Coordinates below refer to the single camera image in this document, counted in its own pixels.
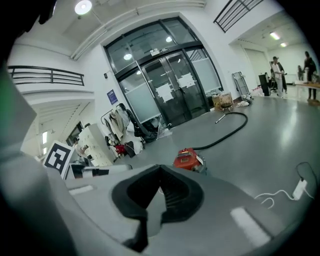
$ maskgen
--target double door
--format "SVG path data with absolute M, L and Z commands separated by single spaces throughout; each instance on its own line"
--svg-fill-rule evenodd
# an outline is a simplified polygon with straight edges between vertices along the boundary
M 154 60 L 143 66 L 142 71 L 171 127 L 209 111 L 203 89 L 182 51 Z

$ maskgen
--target white pants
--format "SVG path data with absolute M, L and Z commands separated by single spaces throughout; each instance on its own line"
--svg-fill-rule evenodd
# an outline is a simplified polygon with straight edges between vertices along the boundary
M 276 78 L 275 82 L 278 86 L 278 96 L 282 97 L 282 90 L 283 90 L 282 78 Z

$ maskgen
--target white cabinet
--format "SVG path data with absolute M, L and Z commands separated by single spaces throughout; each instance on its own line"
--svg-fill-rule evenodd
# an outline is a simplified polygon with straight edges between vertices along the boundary
M 107 146 L 105 138 L 100 132 L 98 125 L 91 124 L 87 126 L 79 134 L 79 144 L 80 146 L 88 146 L 85 151 L 87 156 L 92 156 L 92 164 L 94 166 L 111 166 L 115 159 L 115 155 Z

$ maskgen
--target red bag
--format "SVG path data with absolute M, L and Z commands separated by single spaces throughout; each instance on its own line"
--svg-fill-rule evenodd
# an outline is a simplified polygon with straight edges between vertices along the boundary
M 124 145 L 116 145 L 114 146 L 115 147 L 115 152 L 118 154 L 118 155 L 122 155 L 122 154 L 127 154 L 127 151 L 125 149 L 125 146 Z

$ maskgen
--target blue sign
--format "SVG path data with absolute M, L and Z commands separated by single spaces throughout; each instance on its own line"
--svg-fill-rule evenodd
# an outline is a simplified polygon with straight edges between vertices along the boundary
M 117 96 L 116 96 L 114 90 L 109 91 L 106 95 L 108 95 L 108 98 L 110 100 L 111 105 L 118 102 L 118 99 L 117 99 Z

